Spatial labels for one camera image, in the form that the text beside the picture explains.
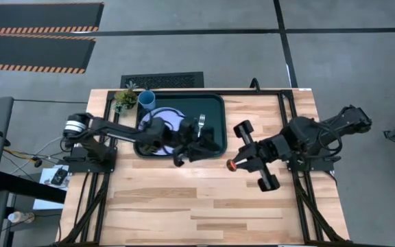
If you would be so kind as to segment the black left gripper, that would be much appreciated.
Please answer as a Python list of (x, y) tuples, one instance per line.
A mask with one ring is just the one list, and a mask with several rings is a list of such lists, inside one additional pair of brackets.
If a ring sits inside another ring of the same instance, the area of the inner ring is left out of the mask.
[(173, 163), (176, 167), (184, 165), (183, 156), (194, 162), (213, 158), (221, 150), (215, 143), (214, 127), (202, 127), (198, 138), (196, 127), (197, 122), (194, 118), (185, 117), (180, 122), (178, 131), (173, 134)]

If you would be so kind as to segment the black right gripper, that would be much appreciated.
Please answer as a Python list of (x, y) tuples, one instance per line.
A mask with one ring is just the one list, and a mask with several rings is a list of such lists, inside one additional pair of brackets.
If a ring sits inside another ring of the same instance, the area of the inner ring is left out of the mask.
[(280, 183), (277, 177), (267, 168), (268, 163), (281, 158), (273, 138), (254, 141), (251, 136), (254, 128), (249, 120), (237, 124), (233, 130), (236, 137), (244, 142), (244, 146), (239, 148), (239, 153), (235, 157), (237, 169), (245, 169), (250, 173), (259, 172), (261, 177), (257, 180), (257, 184), (262, 192), (279, 189)]

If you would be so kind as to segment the pink handled metal fork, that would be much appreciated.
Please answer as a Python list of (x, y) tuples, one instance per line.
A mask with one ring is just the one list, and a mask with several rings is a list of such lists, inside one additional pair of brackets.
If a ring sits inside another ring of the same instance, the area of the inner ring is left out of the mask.
[(197, 132), (198, 133), (197, 134), (198, 137), (200, 137), (200, 135), (201, 135), (201, 131), (202, 131), (203, 127), (204, 127), (205, 119), (206, 119), (205, 114), (201, 114), (199, 119), (198, 119), (198, 123), (197, 123), (198, 124), (198, 132)]

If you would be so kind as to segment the dark green tray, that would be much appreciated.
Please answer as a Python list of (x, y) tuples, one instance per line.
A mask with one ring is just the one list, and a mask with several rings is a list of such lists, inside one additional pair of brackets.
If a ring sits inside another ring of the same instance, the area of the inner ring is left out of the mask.
[[(156, 93), (156, 108), (170, 107), (183, 113), (185, 117), (199, 119), (205, 114), (205, 126), (214, 127), (215, 142), (221, 147), (216, 157), (221, 156), (227, 148), (225, 105), (217, 94), (210, 93)], [(138, 106), (136, 127), (148, 112)]]

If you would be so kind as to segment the lavender plate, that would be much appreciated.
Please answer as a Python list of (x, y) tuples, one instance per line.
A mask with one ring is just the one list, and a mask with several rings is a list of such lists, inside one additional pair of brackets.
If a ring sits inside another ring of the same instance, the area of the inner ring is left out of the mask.
[[(151, 112), (147, 113), (142, 120), (140, 120), (137, 125), (139, 130), (144, 129), (146, 124), (149, 123), (150, 119), (153, 117), (159, 117), (164, 122), (165, 125), (173, 131), (178, 131), (180, 127), (180, 122), (184, 119), (184, 115), (181, 111), (170, 107), (155, 108)], [(155, 157), (155, 156), (170, 156), (173, 154), (173, 148), (170, 146), (164, 146), (155, 153), (144, 152), (139, 146), (135, 146), (135, 152), (141, 157)]]

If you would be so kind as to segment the blue plastic cup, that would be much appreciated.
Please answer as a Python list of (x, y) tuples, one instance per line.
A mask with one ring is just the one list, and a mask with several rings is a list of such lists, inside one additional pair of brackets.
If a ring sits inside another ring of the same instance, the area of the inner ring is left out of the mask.
[(138, 103), (148, 111), (156, 108), (156, 95), (153, 91), (144, 90), (138, 95)]

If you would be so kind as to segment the small green potted plant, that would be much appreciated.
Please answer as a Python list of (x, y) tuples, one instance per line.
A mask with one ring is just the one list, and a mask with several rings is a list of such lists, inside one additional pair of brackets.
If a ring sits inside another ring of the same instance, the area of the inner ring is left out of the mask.
[(124, 90), (115, 93), (115, 112), (117, 114), (124, 115), (127, 110), (131, 110), (135, 106), (138, 96), (134, 90), (138, 87), (133, 81), (129, 81)]

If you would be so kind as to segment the black handheld controller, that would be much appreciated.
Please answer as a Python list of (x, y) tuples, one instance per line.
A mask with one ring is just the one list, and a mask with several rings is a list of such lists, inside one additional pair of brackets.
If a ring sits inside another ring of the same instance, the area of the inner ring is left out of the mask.
[(51, 179), (51, 184), (60, 186), (63, 184), (65, 178), (68, 176), (68, 171), (64, 168), (59, 168)]

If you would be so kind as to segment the white paper sheet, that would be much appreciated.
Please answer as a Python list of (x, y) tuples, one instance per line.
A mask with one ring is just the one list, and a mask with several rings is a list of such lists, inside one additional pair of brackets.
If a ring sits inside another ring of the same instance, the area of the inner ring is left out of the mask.
[[(67, 191), (69, 181), (71, 179), (70, 174), (66, 176), (61, 185), (54, 185), (51, 183), (52, 178), (60, 168), (64, 169), (65, 171), (69, 170), (69, 167), (67, 165), (54, 165), (52, 168), (43, 168), (40, 175), (39, 183), (50, 187), (58, 188), (63, 191)], [(33, 204), (33, 210), (54, 210), (63, 209), (63, 207), (64, 203), (51, 202), (42, 199), (35, 199)]]

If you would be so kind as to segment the black side desk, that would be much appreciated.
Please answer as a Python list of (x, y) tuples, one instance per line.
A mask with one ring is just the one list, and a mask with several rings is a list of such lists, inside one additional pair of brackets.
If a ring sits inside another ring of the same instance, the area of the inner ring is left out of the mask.
[(0, 172), (0, 191), (64, 203), (67, 192), (31, 180)]

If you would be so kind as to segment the black hazard striped floor mat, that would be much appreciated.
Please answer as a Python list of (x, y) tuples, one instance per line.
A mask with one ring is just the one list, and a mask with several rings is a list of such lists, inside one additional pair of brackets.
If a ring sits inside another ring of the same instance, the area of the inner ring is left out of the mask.
[(77, 36), (0, 35), (0, 70), (86, 72), (96, 40)]
[(0, 34), (95, 32), (102, 2), (0, 4)]

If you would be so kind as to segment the clear plastic bottle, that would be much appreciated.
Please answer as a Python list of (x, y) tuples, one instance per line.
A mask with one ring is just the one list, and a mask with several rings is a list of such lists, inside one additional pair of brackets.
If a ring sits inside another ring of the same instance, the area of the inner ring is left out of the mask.
[(24, 213), (24, 212), (20, 212), (20, 211), (15, 211), (15, 212), (9, 214), (7, 219), (13, 224), (17, 224), (17, 223), (29, 224), (34, 221), (35, 215), (32, 212)]

